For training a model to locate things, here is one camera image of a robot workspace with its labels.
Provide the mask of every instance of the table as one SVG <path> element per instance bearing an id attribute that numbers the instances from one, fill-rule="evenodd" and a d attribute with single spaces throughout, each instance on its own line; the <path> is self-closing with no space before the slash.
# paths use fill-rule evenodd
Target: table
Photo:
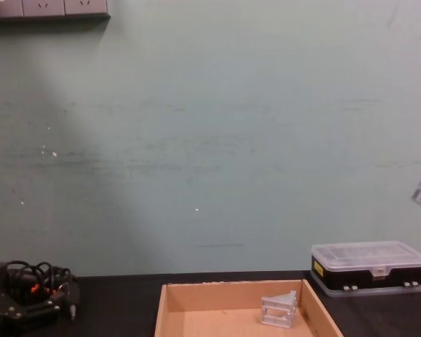
<path id="1" fill-rule="evenodd" d="M 346 337 L 421 337 L 421 293 L 329 298 L 308 271 L 83 277 L 78 319 L 24 337 L 152 337 L 161 286 L 168 283 L 308 279 Z"/>

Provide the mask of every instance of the wall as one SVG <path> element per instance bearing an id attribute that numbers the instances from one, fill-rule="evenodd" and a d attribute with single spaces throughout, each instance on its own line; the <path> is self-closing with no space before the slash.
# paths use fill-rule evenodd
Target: wall
<path id="1" fill-rule="evenodd" d="M 421 250 L 421 1 L 110 1 L 0 28 L 0 260 L 79 275 Z"/>

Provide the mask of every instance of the power outlet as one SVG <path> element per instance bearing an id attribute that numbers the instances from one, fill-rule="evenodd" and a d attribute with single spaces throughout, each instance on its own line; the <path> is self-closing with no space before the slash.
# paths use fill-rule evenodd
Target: power outlet
<path id="1" fill-rule="evenodd" d="M 107 15 L 106 0 L 65 0 L 65 15 Z"/>
<path id="2" fill-rule="evenodd" d="M 64 16 L 64 0 L 22 0 L 26 18 L 38 16 Z"/>
<path id="3" fill-rule="evenodd" d="M 0 18 L 21 18 L 22 0 L 0 0 Z"/>

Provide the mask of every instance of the cardboard box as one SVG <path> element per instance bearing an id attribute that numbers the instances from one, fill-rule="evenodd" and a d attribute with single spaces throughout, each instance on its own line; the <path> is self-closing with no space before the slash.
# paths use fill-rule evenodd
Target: cardboard box
<path id="1" fill-rule="evenodd" d="M 260 323 L 261 297 L 296 290 L 291 329 Z M 306 280 L 169 284 L 162 287 L 155 337 L 342 337 Z"/>

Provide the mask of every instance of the clear plastic lid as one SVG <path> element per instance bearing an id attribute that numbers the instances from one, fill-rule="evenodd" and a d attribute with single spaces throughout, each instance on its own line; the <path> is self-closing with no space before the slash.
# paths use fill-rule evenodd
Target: clear plastic lid
<path id="1" fill-rule="evenodd" d="M 317 244 L 312 255 L 328 271 L 370 270 L 375 277 L 393 268 L 421 267 L 421 253 L 399 241 Z"/>

